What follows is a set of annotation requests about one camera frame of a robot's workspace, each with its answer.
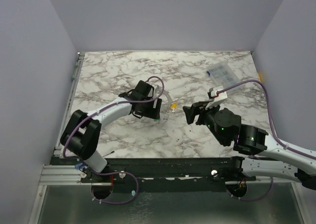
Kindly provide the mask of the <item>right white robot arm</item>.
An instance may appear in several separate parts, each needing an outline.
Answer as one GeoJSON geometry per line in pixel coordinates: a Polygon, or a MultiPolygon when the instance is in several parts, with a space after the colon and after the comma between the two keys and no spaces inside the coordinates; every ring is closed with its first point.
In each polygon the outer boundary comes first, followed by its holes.
{"type": "Polygon", "coordinates": [[[197,102],[183,111],[188,124],[205,125],[223,146],[244,155],[267,157],[263,165],[248,159],[227,167],[232,180],[245,176],[280,177],[300,182],[303,187],[316,188],[316,152],[274,138],[267,131],[243,124],[241,116],[220,106],[207,107],[207,102],[197,102]]]}

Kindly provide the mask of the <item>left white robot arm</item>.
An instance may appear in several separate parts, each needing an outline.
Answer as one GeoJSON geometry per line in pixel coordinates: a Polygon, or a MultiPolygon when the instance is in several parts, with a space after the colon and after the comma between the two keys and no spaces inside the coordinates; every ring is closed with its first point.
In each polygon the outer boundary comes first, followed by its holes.
{"type": "Polygon", "coordinates": [[[121,117],[160,119],[163,93],[156,94],[154,86],[139,81],[135,88],[123,92],[111,103],[90,112],[76,110],[64,129],[60,144],[92,168],[92,176],[99,182],[109,176],[107,161],[97,151],[101,129],[121,117]]]}

